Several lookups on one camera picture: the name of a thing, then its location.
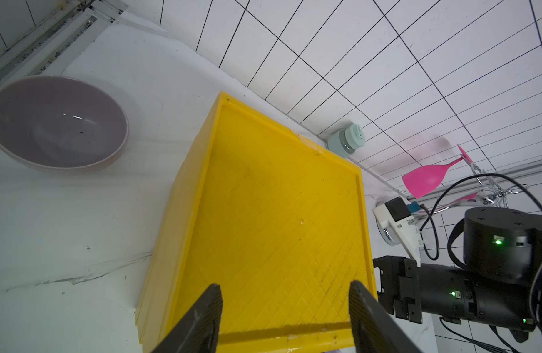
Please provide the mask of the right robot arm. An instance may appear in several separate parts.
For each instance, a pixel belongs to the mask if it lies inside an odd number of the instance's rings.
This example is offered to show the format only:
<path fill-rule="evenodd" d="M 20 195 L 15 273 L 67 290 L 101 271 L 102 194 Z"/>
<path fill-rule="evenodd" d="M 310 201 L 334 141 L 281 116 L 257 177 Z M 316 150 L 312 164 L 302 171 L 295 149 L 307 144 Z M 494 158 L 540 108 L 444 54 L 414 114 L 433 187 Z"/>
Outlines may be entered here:
<path fill-rule="evenodd" d="M 426 208 L 400 197 L 373 210 L 384 241 L 407 253 L 373 262 L 381 272 L 383 308 L 414 323 L 430 313 L 443 324 L 503 327 L 520 343 L 535 329 L 542 336 L 542 209 L 530 214 L 471 198 L 447 244 L 437 247 L 447 252 L 448 266 L 420 255 L 422 230 L 443 210 L 440 202 Z"/>

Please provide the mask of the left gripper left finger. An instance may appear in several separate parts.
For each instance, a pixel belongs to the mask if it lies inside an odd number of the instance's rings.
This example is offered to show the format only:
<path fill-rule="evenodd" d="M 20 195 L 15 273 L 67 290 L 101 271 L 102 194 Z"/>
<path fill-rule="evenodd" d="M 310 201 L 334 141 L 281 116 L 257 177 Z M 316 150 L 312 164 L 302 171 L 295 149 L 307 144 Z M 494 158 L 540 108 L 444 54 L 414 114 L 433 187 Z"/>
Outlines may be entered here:
<path fill-rule="evenodd" d="M 211 284 L 152 353 L 215 353 L 222 313 L 220 286 Z"/>

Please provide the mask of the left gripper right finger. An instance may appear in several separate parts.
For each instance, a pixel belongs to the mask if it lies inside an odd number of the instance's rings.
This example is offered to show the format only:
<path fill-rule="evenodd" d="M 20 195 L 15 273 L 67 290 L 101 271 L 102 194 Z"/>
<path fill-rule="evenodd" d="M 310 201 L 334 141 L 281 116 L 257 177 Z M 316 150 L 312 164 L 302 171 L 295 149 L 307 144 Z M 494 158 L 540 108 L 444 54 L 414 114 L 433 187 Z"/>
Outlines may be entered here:
<path fill-rule="evenodd" d="M 357 280 L 350 284 L 348 304 L 357 352 L 421 353 L 378 300 Z"/>

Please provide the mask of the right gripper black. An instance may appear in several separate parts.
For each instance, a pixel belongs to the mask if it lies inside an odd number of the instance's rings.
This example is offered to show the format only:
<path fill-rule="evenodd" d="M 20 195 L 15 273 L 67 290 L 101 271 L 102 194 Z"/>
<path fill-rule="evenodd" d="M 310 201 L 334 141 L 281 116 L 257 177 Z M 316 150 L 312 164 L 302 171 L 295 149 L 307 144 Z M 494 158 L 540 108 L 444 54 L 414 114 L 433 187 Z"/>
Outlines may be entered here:
<path fill-rule="evenodd" d="M 421 324 L 422 302 L 416 260 L 407 257 L 383 256 L 373 260 L 381 273 L 378 301 L 397 319 Z"/>

